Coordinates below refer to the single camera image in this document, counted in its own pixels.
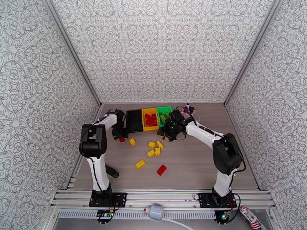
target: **table surface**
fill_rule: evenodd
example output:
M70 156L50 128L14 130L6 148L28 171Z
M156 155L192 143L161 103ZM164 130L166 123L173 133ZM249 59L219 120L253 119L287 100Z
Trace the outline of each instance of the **table surface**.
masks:
M135 110L177 104L105 104L102 115L111 108ZM222 103L196 103L195 115L200 117L200 123L214 131L232 133L236 136L231 121ZM116 169L120 176L115 179L109 176L113 189L211 189L216 181L217 169L213 163L212 150L198 139L188 136L182 141L166 142L156 135L156 131L146 131L129 134L134 138L135 146L129 141L121 143L112 137L112 130L107 131L106 165ZM149 141L160 140L164 145L160 156L148 157ZM135 164L145 160L146 165L139 170ZM167 167L159 176L157 170L161 165ZM233 189L256 189L257 184L246 161L246 171L239 172L233 180ZM84 159L75 181L74 190L91 191L92 176L89 165Z

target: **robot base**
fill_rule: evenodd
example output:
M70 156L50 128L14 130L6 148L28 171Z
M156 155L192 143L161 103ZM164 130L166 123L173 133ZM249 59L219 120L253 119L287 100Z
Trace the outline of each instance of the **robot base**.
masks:
M111 186L104 191L92 191L89 207L125 207L127 193L113 193Z
M225 197L222 198L220 197L220 200L218 200L217 202L215 201L216 194L214 194L213 192L199 193L198 199L199 199L200 208L215 208L215 207L231 208L231 205L233 208L237 207L236 200L232 193L229 193Z

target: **white cable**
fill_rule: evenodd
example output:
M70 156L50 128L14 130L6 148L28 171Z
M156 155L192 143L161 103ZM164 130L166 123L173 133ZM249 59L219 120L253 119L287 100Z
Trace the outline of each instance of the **white cable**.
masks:
M189 226L186 226L185 224L180 223L180 222L177 222L177 221L175 221L175 220L170 220L170 219L168 219L168 218L163 218L162 220L164 220L164 221L169 221L169 222L172 222L172 223L176 223L176 224L181 225L182 227L184 227L184 228L186 228L186 229L188 229L188 230L193 230L193 229L190 228Z

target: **black mounting plate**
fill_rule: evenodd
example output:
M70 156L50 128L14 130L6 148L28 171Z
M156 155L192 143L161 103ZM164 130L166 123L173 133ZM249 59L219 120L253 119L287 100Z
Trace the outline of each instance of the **black mounting plate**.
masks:
M224 203L222 203L221 206L217 206L215 204L212 198L212 193L199 193L198 200L200 208L231 208L231 204L233 205L233 208L237 207L237 203L233 194L231 194L229 198Z
M127 200L127 193L112 193L112 199L102 197L94 197L92 195L89 207L125 207Z

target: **yellow block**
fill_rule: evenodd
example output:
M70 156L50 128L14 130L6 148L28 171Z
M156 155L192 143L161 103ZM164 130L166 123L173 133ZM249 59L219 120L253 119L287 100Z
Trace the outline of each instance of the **yellow block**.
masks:
M158 145L159 148L164 149L164 146L162 145L162 143L159 140L157 141L157 145Z
M149 152L147 152L147 155L149 157L152 157L154 154L156 154L154 150L150 150Z
M161 149L160 148L156 148L156 152L155 152L156 156L159 156L160 152L161 152Z
M134 138L129 139L129 142L131 144L131 146L136 145L137 143L135 142Z
M149 142L148 147L155 148L156 143L155 142Z
M144 165L146 165L146 162L142 159L141 161L139 161L138 163L135 164L137 169L140 169L141 167L143 167Z

